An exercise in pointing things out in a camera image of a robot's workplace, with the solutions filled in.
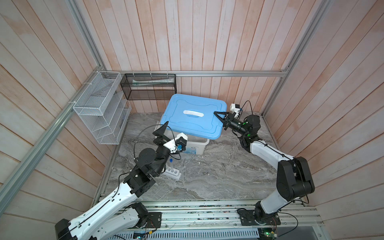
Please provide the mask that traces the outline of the blue plastic bin lid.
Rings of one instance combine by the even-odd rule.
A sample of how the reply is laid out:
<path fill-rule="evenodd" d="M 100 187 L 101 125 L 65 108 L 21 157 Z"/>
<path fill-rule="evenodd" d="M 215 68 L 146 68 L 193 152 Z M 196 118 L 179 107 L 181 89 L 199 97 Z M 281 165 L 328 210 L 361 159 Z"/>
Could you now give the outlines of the blue plastic bin lid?
<path fill-rule="evenodd" d="M 160 123 L 168 123 L 174 132 L 216 140 L 221 136 L 223 123 L 214 112 L 226 111 L 227 104 L 221 100 L 174 94 Z"/>

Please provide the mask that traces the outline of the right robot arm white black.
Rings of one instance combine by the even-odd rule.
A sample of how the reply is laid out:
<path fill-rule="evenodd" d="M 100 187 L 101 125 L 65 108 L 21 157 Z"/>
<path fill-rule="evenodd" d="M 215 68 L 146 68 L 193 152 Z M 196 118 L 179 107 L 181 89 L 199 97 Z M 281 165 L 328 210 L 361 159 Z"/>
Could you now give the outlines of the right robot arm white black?
<path fill-rule="evenodd" d="M 214 112 L 214 115 L 223 123 L 225 130 L 232 130 L 243 149 L 277 170 L 276 190 L 257 202 L 252 211 L 256 224 L 266 225 L 280 209 L 315 191 L 310 167 L 305 158 L 285 154 L 258 136 L 261 128 L 259 116 L 249 115 L 244 121 L 240 121 L 235 113 Z"/>

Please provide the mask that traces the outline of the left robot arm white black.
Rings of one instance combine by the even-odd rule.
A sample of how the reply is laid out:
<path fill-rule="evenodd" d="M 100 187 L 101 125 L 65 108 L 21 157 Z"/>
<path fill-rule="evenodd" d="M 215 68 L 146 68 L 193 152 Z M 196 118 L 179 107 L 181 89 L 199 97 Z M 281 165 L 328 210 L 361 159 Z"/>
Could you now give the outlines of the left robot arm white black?
<path fill-rule="evenodd" d="M 188 141 L 183 133 L 168 138 L 168 128 L 165 123 L 153 132 L 158 148 L 146 148 L 135 156 L 135 167 L 124 174 L 112 193 L 80 216 L 56 223 L 58 240 L 106 240 L 124 229 L 147 224 L 149 213 L 136 200 L 155 184 L 155 177 L 165 172 L 169 157 L 186 149 Z"/>

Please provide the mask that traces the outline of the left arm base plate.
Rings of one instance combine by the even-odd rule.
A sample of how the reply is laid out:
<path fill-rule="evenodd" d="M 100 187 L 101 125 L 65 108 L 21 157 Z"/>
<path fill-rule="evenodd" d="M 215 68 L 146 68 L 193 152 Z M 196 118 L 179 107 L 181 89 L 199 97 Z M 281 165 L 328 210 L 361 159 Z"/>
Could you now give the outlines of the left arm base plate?
<path fill-rule="evenodd" d="M 159 229 L 162 224 L 162 212 L 149 212 L 145 217 L 143 228 Z"/>

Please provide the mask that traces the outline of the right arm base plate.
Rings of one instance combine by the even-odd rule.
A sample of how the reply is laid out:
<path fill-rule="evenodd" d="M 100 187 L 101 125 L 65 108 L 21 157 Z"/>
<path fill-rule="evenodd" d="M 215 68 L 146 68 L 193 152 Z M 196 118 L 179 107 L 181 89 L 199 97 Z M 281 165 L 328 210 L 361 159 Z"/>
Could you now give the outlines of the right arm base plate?
<path fill-rule="evenodd" d="M 280 217 L 277 214 L 265 214 L 263 211 L 237 209 L 242 226 L 278 226 L 281 225 Z"/>

